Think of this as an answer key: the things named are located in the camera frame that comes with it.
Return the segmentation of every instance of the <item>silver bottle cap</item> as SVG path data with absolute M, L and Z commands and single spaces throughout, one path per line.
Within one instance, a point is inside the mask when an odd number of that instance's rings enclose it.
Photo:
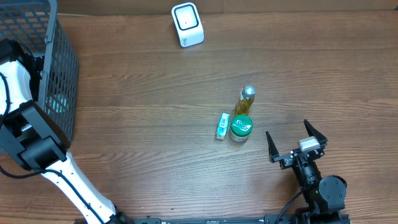
M 254 86 L 245 86 L 242 89 L 242 95 L 246 98 L 252 98 L 256 94 L 256 89 Z

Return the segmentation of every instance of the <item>wooden table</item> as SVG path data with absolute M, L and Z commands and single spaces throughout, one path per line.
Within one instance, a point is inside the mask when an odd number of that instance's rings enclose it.
M 71 151 L 92 183 L 134 218 L 278 213 L 298 187 L 268 161 L 265 131 L 286 153 L 308 119 L 329 139 L 322 175 L 348 182 L 343 213 L 397 223 L 398 13 L 201 19 L 205 41 L 187 49 L 171 16 L 61 19 L 80 60 Z M 248 84 L 257 88 L 249 140 L 216 140 L 220 114 Z M 0 162 L 24 173 L 9 156 Z M 0 182 L 0 223 L 81 218 L 42 177 Z

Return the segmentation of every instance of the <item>gray basket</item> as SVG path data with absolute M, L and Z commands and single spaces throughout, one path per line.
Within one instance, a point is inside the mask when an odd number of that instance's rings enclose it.
M 57 20 L 56 0 L 1 0 L 0 39 L 25 44 L 45 55 L 37 104 L 71 140 L 75 124 L 79 65 Z

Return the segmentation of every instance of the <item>wall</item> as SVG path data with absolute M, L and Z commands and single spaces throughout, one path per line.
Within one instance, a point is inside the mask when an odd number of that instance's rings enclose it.
M 182 0 L 58 0 L 59 13 L 168 14 Z M 192 0 L 200 13 L 393 10 L 398 0 Z

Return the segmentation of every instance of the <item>glass bottle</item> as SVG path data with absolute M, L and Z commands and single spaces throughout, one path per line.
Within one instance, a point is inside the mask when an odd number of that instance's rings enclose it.
M 235 106 L 235 114 L 236 115 L 240 115 L 240 114 L 248 115 L 249 114 L 249 109 L 250 109 L 250 106 L 254 102 L 255 94 L 256 94 L 256 89 L 252 85 L 245 86 L 241 90 L 241 94 L 239 96 L 239 101 Z

